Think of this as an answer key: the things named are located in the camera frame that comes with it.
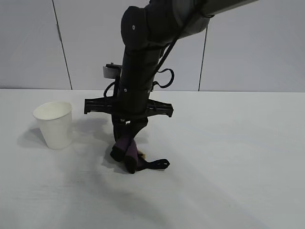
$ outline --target black cable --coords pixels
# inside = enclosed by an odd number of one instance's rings
[[[166,71],[170,71],[170,72],[171,72],[171,79],[170,79],[170,81],[168,82],[168,84],[166,84],[166,85],[160,85],[157,81],[154,81],[153,84],[152,84],[152,90],[153,90],[153,88],[154,88],[156,85],[158,85],[158,86],[161,87],[161,88],[167,88],[167,87],[169,87],[169,86],[172,85],[172,83],[173,83],[173,81],[174,81],[174,79],[175,79],[175,72],[174,72],[172,69],[166,68],[166,69],[164,69],[164,70],[162,70],[162,71],[160,71],[160,72],[158,72],[158,73],[164,73],[164,72],[166,72]]]
[[[145,81],[144,84],[147,84],[159,71],[159,69],[162,67],[162,65],[164,64],[165,60],[167,59],[168,55],[170,54],[170,52],[172,51],[174,45],[177,43],[177,41],[179,40],[180,36],[182,35],[183,31],[185,30],[185,28],[188,26],[188,24],[191,22],[191,20],[193,19],[194,15],[198,12],[201,11],[202,6],[206,3],[206,0],[201,1],[200,3],[198,3],[195,8],[192,10],[192,12],[187,16],[183,26],[181,27],[181,29],[179,30],[179,32],[177,33],[177,35],[175,36],[175,38],[173,39],[173,41],[171,42],[170,46],[167,48],[164,56],[162,57],[162,59],[159,61],[157,67],[154,69],[152,75],[147,78],[147,80]]]
[[[106,88],[106,90],[104,91],[104,98],[107,98],[107,92],[109,91],[109,89],[115,85],[115,81],[113,81],[111,84],[108,85],[108,87]]]

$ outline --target white paper cup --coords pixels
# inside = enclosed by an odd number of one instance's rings
[[[67,102],[51,102],[35,109],[33,116],[50,149],[64,149],[72,142],[72,106]]]

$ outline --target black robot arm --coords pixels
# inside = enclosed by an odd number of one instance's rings
[[[154,75],[176,41],[202,32],[212,16],[254,1],[151,0],[144,8],[130,6],[121,23],[125,44],[122,66],[106,66],[117,70],[113,96],[85,100],[85,114],[111,114],[116,140],[127,126],[135,137],[147,125],[149,116],[171,117],[171,104],[150,100],[149,96]]]

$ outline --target white table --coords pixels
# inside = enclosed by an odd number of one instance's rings
[[[136,141],[166,171],[114,163],[99,91],[0,90],[0,229],[303,229],[305,94],[154,92],[175,111]],[[73,106],[74,142],[49,150],[32,111]]]

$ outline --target cup rim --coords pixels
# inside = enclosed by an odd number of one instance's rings
[[[49,104],[56,104],[56,103],[61,103],[61,104],[66,104],[69,109],[67,112],[65,112],[63,115],[60,115],[56,118],[41,118],[41,117],[37,117],[37,114],[35,114],[37,112],[38,109],[42,108],[43,106],[46,106],[46,105],[49,105]],[[59,118],[62,118],[66,115],[68,115],[70,112],[72,111],[72,105],[68,102],[65,102],[65,101],[53,101],[53,102],[48,102],[48,103],[45,103],[45,104],[42,104],[40,106],[38,106],[34,111],[33,111],[33,116],[34,118],[36,118],[37,120],[41,120],[41,121],[52,121],[52,120],[56,120],[56,119],[59,119]]]

